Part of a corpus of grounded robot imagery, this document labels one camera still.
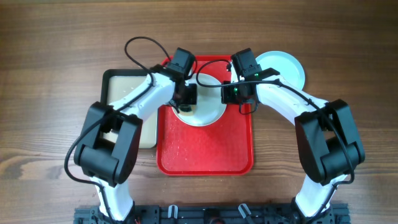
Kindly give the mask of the green and yellow sponge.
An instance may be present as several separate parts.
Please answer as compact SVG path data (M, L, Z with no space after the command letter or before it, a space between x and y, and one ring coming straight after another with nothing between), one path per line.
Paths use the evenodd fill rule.
M178 107L178 113L182 116L193 116L196 109L196 105L180 105Z

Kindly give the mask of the white round plate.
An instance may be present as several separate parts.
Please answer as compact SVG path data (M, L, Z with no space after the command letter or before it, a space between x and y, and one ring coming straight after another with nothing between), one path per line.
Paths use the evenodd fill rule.
M192 106L192 111L172 111L177 118L185 124L196 127L208 126L219 120L226 105L221 102L221 88L208 88L197 85L197 104Z

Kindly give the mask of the light blue round plate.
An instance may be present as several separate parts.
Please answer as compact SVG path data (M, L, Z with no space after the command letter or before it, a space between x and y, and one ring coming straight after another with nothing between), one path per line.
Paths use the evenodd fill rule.
M294 87L303 90L305 71L301 63L291 54L282 51L264 52L256 57L256 62L263 68L273 68Z

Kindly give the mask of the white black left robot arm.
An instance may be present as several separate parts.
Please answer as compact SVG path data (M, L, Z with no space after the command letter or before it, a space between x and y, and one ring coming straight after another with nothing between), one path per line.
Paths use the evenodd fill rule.
M88 176L82 182L98 191L100 205L90 215L91 221L134 223L134 201L126 180L136 163L142 125L163 105L195 103L196 96L185 83L191 74L190 63L156 65L124 98L89 107L81 134L66 158L72 158Z

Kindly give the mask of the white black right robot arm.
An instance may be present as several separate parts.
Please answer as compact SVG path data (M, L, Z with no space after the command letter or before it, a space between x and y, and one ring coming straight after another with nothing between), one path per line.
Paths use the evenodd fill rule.
M300 163L305 172L294 209L303 222L323 216L341 185L352 184L354 170L365 152L350 107L343 100L328 102L290 84L277 70L231 72L222 90L240 101L255 98L295 126Z

